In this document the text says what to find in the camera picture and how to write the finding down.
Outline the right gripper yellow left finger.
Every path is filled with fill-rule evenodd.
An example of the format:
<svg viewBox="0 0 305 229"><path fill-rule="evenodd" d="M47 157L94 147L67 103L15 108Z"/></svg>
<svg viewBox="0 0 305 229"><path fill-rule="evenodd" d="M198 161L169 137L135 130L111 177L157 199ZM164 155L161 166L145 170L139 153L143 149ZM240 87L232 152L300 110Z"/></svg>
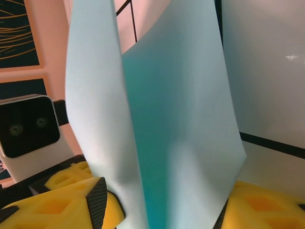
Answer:
<svg viewBox="0 0 305 229"><path fill-rule="evenodd" d="M102 177L16 201L0 209L0 229L116 229L126 215Z"/></svg>

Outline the light blue cloth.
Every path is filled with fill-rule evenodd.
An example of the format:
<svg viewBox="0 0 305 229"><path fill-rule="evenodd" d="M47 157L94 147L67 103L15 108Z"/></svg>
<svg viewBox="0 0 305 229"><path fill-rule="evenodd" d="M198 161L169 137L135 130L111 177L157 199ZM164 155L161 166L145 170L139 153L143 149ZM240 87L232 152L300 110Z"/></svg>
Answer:
<svg viewBox="0 0 305 229"><path fill-rule="evenodd" d="M113 0L73 0L67 115L117 229L213 229L246 158L214 0L171 0L122 53Z"/></svg>

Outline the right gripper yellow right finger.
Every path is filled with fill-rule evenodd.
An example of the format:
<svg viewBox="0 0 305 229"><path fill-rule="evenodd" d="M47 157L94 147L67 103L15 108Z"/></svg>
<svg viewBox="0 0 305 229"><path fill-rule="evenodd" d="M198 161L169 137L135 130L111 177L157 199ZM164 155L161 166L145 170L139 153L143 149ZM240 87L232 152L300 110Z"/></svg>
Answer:
<svg viewBox="0 0 305 229"><path fill-rule="evenodd" d="M305 199L237 181L215 229L305 229Z"/></svg>

